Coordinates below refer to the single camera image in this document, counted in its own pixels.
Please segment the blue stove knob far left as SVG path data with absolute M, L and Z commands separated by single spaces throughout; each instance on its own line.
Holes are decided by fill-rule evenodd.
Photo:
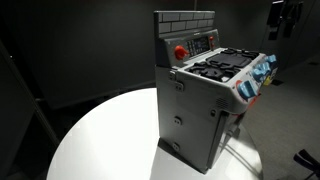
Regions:
M 254 87 L 251 80 L 241 82 L 237 89 L 240 96 L 245 100 L 257 95 L 257 89 Z

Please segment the blue stove knob far right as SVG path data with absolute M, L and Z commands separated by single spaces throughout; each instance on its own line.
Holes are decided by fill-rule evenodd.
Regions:
M 276 66 L 277 59 L 275 55 L 267 56 L 265 60 L 269 64 L 271 69 L 273 69 Z

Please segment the purple clamp lower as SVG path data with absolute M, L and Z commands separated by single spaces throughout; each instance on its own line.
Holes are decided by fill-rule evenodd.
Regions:
M 315 160 L 305 149 L 302 149 L 295 154 L 293 160 L 301 166 L 312 171 L 312 173 L 304 180 L 309 180 L 313 175 L 320 180 L 320 163 Z

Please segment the grey toy stove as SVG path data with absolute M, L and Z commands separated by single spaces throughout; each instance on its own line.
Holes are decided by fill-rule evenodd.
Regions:
M 214 17 L 213 11 L 154 13 L 160 142 L 166 151 L 203 174 L 213 167 L 228 133 L 238 128 L 261 87 L 277 71 L 276 62 L 263 81 L 257 82 L 252 70 L 270 55 L 221 47 Z M 189 52 L 182 60 L 174 54 L 178 45 Z M 237 87 L 247 80 L 252 81 L 257 95 L 245 100 Z

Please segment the round white side table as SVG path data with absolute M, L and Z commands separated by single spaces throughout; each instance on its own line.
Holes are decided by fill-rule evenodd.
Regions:
M 98 105 L 65 135 L 46 180 L 263 180 L 262 162 L 245 128 L 206 174 L 158 147 L 154 88 Z

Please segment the orange timer knob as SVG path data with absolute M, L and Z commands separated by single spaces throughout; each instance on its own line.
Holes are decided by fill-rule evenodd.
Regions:
M 181 45 L 175 47 L 174 54 L 177 60 L 182 60 L 189 52 Z

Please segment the blue stove knob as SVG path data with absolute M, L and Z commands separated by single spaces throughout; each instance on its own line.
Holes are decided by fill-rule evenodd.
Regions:
M 265 60 L 269 64 L 271 69 L 273 69 L 276 66 L 277 59 L 275 55 L 267 56 Z
M 251 80 L 241 82 L 237 89 L 240 96 L 245 100 L 257 95 L 257 89 L 254 87 Z
M 260 65 L 260 69 L 261 71 L 263 72 L 264 75 L 267 75 L 270 71 L 271 71 L 271 68 L 270 68 L 270 65 L 268 62 L 264 62 Z
M 262 82 L 266 75 L 266 70 L 262 68 L 255 68 L 252 70 L 252 76 L 257 82 Z

